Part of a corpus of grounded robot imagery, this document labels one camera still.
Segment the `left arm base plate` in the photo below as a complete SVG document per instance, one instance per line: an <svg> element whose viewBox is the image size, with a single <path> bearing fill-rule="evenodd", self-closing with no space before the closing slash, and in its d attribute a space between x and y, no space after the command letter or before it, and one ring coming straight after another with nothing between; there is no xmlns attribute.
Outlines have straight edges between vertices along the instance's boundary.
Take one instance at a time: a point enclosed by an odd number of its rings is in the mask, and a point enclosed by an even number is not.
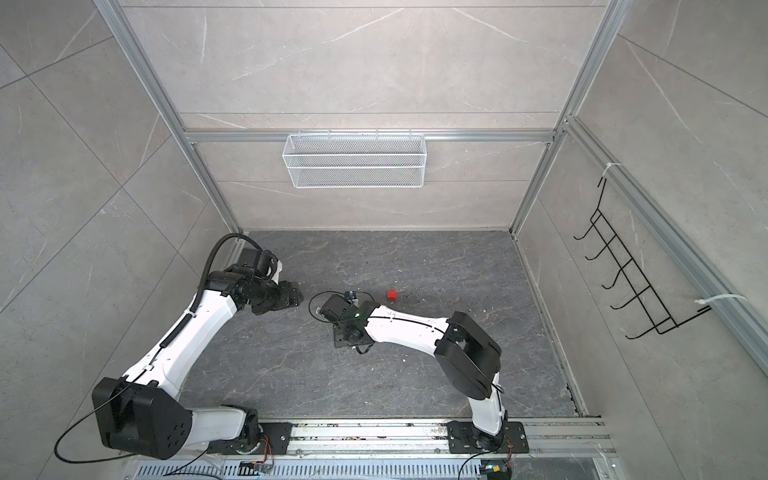
<svg viewBox="0 0 768 480"><path fill-rule="evenodd" d="M208 453L222 455L285 455L291 439L293 424L267 422L251 439L219 440L209 443Z"/></svg>

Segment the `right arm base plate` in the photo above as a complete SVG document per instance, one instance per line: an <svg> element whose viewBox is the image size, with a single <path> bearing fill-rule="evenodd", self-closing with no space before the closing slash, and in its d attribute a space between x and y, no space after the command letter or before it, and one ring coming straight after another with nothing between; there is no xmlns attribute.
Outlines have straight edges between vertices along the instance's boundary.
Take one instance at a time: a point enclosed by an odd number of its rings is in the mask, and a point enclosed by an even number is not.
<svg viewBox="0 0 768 480"><path fill-rule="evenodd" d="M507 421L495 434L487 434L472 422L451 421L446 424L449 451L453 454L512 453L528 454L530 447L524 425Z"/></svg>

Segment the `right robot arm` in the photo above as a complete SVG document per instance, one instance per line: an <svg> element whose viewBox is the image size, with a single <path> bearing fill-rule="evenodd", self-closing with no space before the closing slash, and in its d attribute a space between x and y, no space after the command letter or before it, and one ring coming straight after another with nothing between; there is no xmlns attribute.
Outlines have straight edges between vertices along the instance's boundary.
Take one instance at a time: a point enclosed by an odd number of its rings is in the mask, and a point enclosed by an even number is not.
<svg viewBox="0 0 768 480"><path fill-rule="evenodd" d="M375 301L356 303L334 294L318 309L333 326L335 346L362 347L389 343L434 358L449 383L468 398L472 413L470 441L486 451L504 441L507 411L499 385L502 349L468 314L421 317Z"/></svg>

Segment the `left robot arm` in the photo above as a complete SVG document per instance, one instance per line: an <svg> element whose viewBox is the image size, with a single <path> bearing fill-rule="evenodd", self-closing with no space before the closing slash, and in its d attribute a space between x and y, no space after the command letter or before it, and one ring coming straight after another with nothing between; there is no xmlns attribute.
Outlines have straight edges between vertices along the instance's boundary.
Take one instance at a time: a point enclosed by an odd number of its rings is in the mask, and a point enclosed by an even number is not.
<svg viewBox="0 0 768 480"><path fill-rule="evenodd" d="M279 259L244 234L235 237L251 247L245 262L213 270L218 251L232 237L215 243L191 303L163 338L122 376L104 377L94 387L90 414L102 445L114 450L116 459L167 460L202 444L240 454L259 448L264 433L255 409L188 409L179 401L194 363L237 312L250 308L262 315L303 300L297 284L280 279Z"/></svg>

